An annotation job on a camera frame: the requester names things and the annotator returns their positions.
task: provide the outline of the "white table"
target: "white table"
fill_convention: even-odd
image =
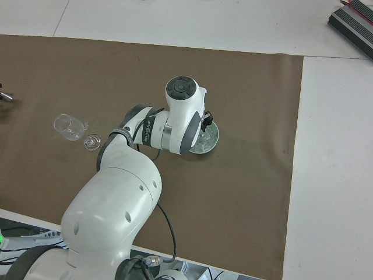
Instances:
[[[340,7],[337,0],[0,0],[0,33],[306,56],[283,279],[373,279],[373,62],[327,26]]]

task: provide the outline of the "white robotic arm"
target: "white robotic arm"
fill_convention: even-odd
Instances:
[[[179,76],[166,86],[169,112],[143,104],[132,108],[102,147],[97,174],[62,217],[61,234],[69,249],[26,252],[27,259],[21,255],[5,279],[117,279],[162,188],[156,166],[133,144],[189,151],[203,121],[205,94],[193,79]]]

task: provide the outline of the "cable connector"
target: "cable connector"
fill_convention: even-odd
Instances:
[[[142,261],[148,266],[148,267],[157,267],[161,263],[163,263],[163,259],[159,255],[151,255],[146,258],[143,258]]]

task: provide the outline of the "brown surface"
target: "brown surface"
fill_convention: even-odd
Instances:
[[[302,57],[67,38],[0,41],[0,83],[16,99],[0,105],[0,208],[60,223],[95,174],[98,151],[61,138],[54,118],[87,120],[88,133],[105,141],[133,105],[167,107],[167,81],[191,76],[207,88],[220,139],[207,155],[164,152],[156,163],[178,255],[281,279]],[[172,252],[158,209],[135,244]]]

